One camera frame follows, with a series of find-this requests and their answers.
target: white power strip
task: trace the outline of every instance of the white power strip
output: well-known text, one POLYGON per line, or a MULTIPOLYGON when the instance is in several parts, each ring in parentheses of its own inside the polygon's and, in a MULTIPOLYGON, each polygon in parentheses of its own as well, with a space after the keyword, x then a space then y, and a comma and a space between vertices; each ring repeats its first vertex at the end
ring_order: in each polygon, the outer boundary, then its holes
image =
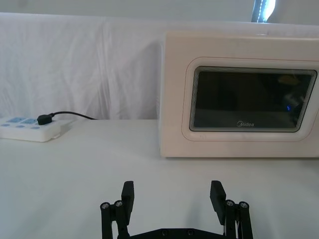
POLYGON ((38 125, 36 119, 9 117, 0 119, 0 138, 46 142, 59 137, 61 125, 53 121, 38 125))

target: microwave oven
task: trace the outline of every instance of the microwave oven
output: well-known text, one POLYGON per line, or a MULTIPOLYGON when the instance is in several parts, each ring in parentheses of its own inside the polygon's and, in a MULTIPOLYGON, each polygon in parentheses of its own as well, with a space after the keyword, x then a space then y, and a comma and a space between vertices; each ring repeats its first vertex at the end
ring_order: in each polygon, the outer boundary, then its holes
POLYGON ((165 157, 319 156, 319 38, 169 32, 165 157))

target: white fabric curtain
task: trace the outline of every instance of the white fabric curtain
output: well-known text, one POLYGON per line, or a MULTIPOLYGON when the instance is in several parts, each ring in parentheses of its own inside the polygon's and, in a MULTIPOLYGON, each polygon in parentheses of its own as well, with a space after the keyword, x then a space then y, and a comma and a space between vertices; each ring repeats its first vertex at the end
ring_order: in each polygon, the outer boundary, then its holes
POLYGON ((156 119, 169 30, 319 35, 317 26, 1 13, 0 117, 156 119))

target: plug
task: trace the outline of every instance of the plug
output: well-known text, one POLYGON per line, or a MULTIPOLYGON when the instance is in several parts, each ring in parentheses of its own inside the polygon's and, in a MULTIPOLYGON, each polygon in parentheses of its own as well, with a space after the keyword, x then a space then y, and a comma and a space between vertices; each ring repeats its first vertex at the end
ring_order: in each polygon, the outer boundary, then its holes
POLYGON ((45 125, 52 122, 52 115, 41 115, 37 119, 39 125, 45 125))

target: white tabletop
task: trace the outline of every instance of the white tabletop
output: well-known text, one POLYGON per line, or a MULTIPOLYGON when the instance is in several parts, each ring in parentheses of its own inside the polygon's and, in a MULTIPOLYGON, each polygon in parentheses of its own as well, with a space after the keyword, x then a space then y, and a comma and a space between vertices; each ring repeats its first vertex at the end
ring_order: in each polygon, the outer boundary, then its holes
POLYGON ((211 180, 250 204, 255 239, 319 235, 319 161, 161 158, 156 120, 92 120, 47 143, 0 139, 0 238, 101 239, 99 206, 119 200, 127 180, 135 184, 131 235, 221 234, 211 180))

